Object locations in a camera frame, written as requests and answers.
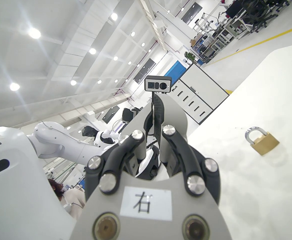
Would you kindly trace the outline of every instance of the mounted camera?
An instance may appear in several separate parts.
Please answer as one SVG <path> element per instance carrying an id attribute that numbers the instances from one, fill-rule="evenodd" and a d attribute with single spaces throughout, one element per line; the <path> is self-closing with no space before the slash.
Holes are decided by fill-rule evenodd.
<path id="1" fill-rule="evenodd" d="M 145 91 L 170 93 L 172 77 L 168 76 L 146 76 Z"/>

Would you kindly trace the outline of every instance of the potted plant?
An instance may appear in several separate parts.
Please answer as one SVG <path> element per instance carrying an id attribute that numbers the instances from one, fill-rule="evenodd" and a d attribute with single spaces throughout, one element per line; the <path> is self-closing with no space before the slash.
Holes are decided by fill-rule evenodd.
<path id="1" fill-rule="evenodd" d="M 192 54 L 191 52 L 185 52 L 184 56 L 185 56 L 185 58 L 187 58 L 188 60 L 190 60 L 193 64 L 196 63 L 195 55 Z"/>

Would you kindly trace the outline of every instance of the padlock shackle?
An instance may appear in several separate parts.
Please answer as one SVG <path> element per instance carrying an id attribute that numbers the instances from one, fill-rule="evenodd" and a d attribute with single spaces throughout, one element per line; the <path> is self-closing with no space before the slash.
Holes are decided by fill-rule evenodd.
<path id="1" fill-rule="evenodd" d="M 266 132 L 264 129 L 258 127 L 258 126 L 254 126 L 254 127 L 249 128 L 249 129 L 246 131 L 246 133 L 245 133 L 245 138 L 246 138 L 246 140 L 247 140 L 251 145 L 255 145 L 255 143 L 249 138 L 249 134 L 250 134 L 252 131 L 255 131 L 255 130 L 261 132 L 264 136 L 267 135 L 267 132 Z"/>

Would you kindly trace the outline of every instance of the yellow floor line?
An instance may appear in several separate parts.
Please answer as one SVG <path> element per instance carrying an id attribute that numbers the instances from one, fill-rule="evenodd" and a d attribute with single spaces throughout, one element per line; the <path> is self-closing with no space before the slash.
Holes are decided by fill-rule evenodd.
<path id="1" fill-rule="evenodd" d="M 263 41 L 261 41 L 261 42 L 259 42 L 259 43 L 254 44 L 254 45 L 252 45 L 252 46 L 249 46 L 249 47 L 246 47 L 246 48 L 244 48 L 244 49 L 242 49 L 242 50 L 239 50 L 239 51 L 237 51 L 237 52 L 235 52 L 235 53 L 233 53 L 233 54 L 231 54 L 231 55 L 229 55 L 229 56 L 227 56 L 227 57 L 223 57 L 223 58 L 221 58 L 221 59 L 219 59 L 219 60 L 217 60 L 217 61 L 215 61 L 215 62 L 213 62 L 213 63 L 210 63 L 210 64 L 206 65 L 205 67 L 207 67 L 207 66 L 209 66 L 209 65 L 212 65 L 212 64 L 214 64 L 214 63 L 216 63 L 216 62 L 218 62 L 218 61 L 222 61 L 222 60 L 224 60 L 224 59 L 226 59 L 226 58 L 229 58 L 229 57 L 231 57 L 231 56 L 234 56 L 234 55 L 236 55 L 236 54 L 238 54 L 238 53 L 240 53 L 240 52 L 243 52 L 243 51 L 245 51 L 245 50 L 247 50 L 247 49 L 250 49 L 250 48 L 252 48 L 252 47 L 256 47 L 256 46 L 258 46 L 258 45 L 260 45 L 260 44 L 263 44 L 263 43 L 265 43 L 265 42 L 268 42 L 268 41 L 270 41 L 270 40 L 277 39 L 277 38 L 279 38 L 279 37 L 281 37 L 281 36 L 283 36 L 283 35 L 285 35 L 285 34 L 288 34 L 288 33 L 290 33 L 290 32 L 292 32 L 292 29 L 289 29 L 289 30 L 287 30 L 287 31 L 285 31 L 285 32 L 283 32 L 283 33 L 279 33 L 279 34 L 276 35 L 276 36 L 272 36 L 271 38 L 268 38 L 268 39 L 266 39 L 266 40 L 263 40 Z"/>

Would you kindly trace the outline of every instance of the brass padlock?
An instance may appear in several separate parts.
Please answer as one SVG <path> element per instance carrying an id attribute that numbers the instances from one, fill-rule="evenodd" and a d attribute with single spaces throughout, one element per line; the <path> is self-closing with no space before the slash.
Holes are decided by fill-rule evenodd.
<path id="1" fill-rule="evenodd" d="M 249 134 L 255 130 L 261 132 L 263 135 L 261 137 L 257 138 L 255 141 L 252 141 L 249 138 Z M 269 151 L 274 149 L 280 143 L 269 132 L 266 132 L 263 129 L 261 129 L 260 127 L 256 127 L 256 126 L 249 128 L 246 131 L 245 138 L 250 143 L 250 146 L 253 149 L 255 149 L 261 156 L 265 155 L 266 153 L 268 153 Z"/>

